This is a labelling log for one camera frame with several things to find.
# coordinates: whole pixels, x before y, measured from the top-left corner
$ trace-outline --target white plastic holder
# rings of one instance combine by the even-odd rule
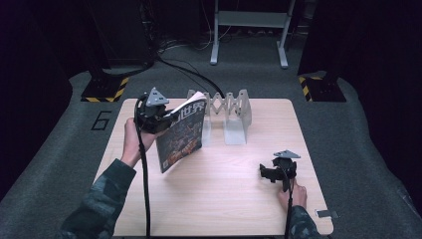
[[[195,91],[190,90],[188,98],[193,94],[195,94]],[[210,140],[211,113],[218,115],[224,110],[224,139],[226,144],[246,144],[248,127],[252,124],[252,110],[248,92],[241,90],[237,98],[234,98],[232,93],[227,93],[224,99],[219,93],[215,94],[212,99],[208,93],[204,93],[204,95],[208,104],[205,110],[202,143],[206,145]]]

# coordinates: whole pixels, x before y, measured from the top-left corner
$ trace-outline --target book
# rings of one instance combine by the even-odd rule
[[[167,132],[156,139],[161,172],[164,173],[181,158],[202,147],[202,129],[207,99],[197,92],[171,111],[178,114]]]

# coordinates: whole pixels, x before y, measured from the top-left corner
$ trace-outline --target book cover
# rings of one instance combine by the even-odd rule
[[[156,140],[161,172],[165,172],[181,158],[202,147],[205,96],[197,92],[188,101],[174,109],[178,120]]]

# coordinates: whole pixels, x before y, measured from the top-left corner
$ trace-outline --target person's hand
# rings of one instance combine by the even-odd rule
[[[279,194],[277,195],[279,198],[280,203],[282,204],[283,209],[288,211],[289,207],[289,198],[290,192],[287,190],[286,192],[280,190]],[[296,183],[296,179],[293,179],[293,194],[292,194],[292,206],[302,206],[304,209],[307,209],[307,189],[304,186],[299,186]]]
[[[162,135],[162,133],[152,134],[145,131],[140,132],[145,151],[149,150],[159,135]],[[140,160],[139,138],[137,137],[136,125],[133,118],[127,119],[124,125],[123,155],[120,160],[130,167],[134,167]]]

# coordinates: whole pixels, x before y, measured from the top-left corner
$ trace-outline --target gray carpet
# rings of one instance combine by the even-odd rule
[[[277,40],[261,37],[222,43],[217,66],[209,64],[211,46],[205,50],[173,48],[161,57],[191,69],[170,59],[189,62],[225,93],[237,96],[239,90],[246,89],[250,98],[293,102],[328,209],[340,215],[332,221],[333,238],[421,238],[422,220],[407,203],[405,188],[373,146],[353,87],[344,80],[338,82],[347,103],[306,102],[296,76],[306,38],[294,39],[288,51],[287,70],[279,65]],[[215,93],[209,85],[194,79]],[[89,80],[88,73],[70,79],[74,95],[68,109],[1,201],[0,238],[53,237],[90,188],[125,99],[137,98],[152,87],[168,98],[185,98],[189,89],[204,91],[161,63],[130,77],[116,103],[80,102]],[[105,130],[91,130],[100,112],[110,112],[102,114],[109,119],[108,125]]]

